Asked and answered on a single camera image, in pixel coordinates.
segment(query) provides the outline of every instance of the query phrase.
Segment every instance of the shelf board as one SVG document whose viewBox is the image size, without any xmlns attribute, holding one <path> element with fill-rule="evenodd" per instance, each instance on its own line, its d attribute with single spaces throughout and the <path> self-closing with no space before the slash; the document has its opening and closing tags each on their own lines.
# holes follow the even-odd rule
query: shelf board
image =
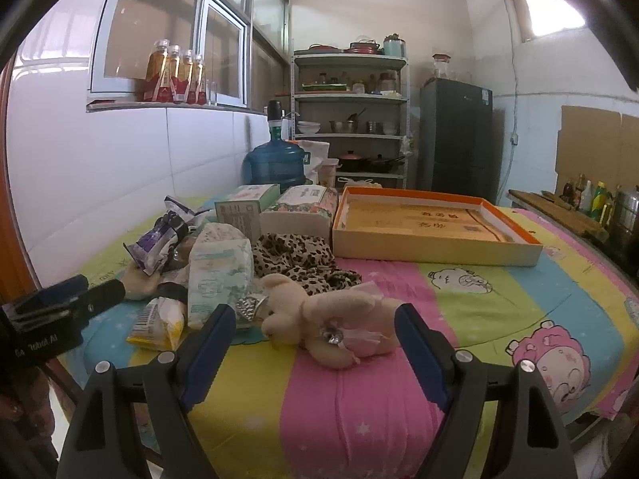
<svg viewBox="0 0 639 479">
<path fill-rule="evenodd" d="M 402 105 L 407 97 L 389 97 L 388 95 L 372 94 L 295 94 L 295 100 L 309 103 L 362 103 Z"/>
<path fill-rule="evenodd" d="M 313 133 L 312 135 L 295 135 L 296 139 L 314 139 L 315 137 L 322 137 L 323 139 L 403 139 L 403 137 L 399 135 L 368 135 L 365 133 Z"/>
<path fill-rule="evenodd" d="M 304 54 L 293 56 L 300 68 L 326 67 L 368 67 L 387 70 L 401 70 L 408 60 L 403 57 L 375 54 Z"/>
<path fill-rule="evenodd" d="M 337 171 L 336 176 L 346 176 L 349 178 L 392 178 L 395 180 L 403 180 L 404 175 L 396 175 L 394 173 L 345 173 L 343 171 Z"/>
</svg>

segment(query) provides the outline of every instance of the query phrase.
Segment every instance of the silver screw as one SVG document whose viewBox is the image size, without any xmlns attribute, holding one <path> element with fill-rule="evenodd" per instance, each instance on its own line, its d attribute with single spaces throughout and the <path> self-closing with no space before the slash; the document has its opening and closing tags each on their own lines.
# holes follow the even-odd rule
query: silver screw
<svg viewBox="0 0 639 479">
<path fill-rule="evenodd" d="M 107 362 L 106 360 L 102 360 L 101 362 L 98 362 L 95 366 L 95 370 L 102 374 L 102 373 L 106 373 L 106 371 L 109 370 L 109 368 L 111 367 L 111 364 L 109 362 Z"/>
<path fill-rule="evenodd" d="M 164 351 L 158 355 L 158 362 L 161 364 L 168 364 L 175 360 L 175 353 L 173 351 Z"/>
<path fill-rule="evenodd" d="M 473 354 L 470 351 L 462 349 L 455 353 L 455 358 L 460 362 L 470 362 L 473 360 Z"/>
<path fill-rule="evenodd" d="M 530 360 L 522 360 L 520 362 L 520 367 L 526 373 L 532 373 L 535 370 L 535 364 L 533 364 Z"/>
</svg>

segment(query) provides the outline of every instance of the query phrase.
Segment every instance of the blue water jug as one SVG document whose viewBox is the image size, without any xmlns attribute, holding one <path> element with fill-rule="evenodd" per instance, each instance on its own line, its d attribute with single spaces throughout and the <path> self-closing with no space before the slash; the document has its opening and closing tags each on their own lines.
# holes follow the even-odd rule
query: blue water jug
<svg viewBox="0 0 639 479">
<path fill-rule="evenodd" d="M 279 105 L 279 116 L 276 109 L 278 106 L 272 105 L 272 103 Z M 304 162 L 309 157 L 309 153 L 297 144 L 282 140 L 281 104 L 279 101 L 269 102 L 268 111 L 271 140 L 258 145 L 247 155 L 251 172 L 250 183 L 279 184 L 280 192 L 283 193 L 289 187 L 306 183 Z"/>
</svg>

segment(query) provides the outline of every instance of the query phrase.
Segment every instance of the orange box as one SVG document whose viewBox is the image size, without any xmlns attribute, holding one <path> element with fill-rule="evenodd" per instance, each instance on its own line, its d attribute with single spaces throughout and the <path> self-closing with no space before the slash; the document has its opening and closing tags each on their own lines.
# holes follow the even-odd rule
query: orange box
<svg viewBox="0 0 639 479">
<path fill-rule="evenodd" d="M 542 250 L 528 231 L 472 196 L 348 187 L 333 223 L 337 257 L 535 266 Z"/>
</svg>

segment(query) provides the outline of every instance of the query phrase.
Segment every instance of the green bottle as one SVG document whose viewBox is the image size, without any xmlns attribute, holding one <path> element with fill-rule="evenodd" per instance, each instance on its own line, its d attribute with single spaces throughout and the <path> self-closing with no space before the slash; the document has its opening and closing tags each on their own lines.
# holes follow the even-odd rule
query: green bottle
<svg viewBox="0 0 639 479">
<path fill-rule="evenodd" d="M 603 208 L 606 205 L 606 197 L 606 184 L 598 182 L 592 198 L 592 209 L 590 209 L 590 217 L 596 222 L 601 219 Z"/>
</svg>

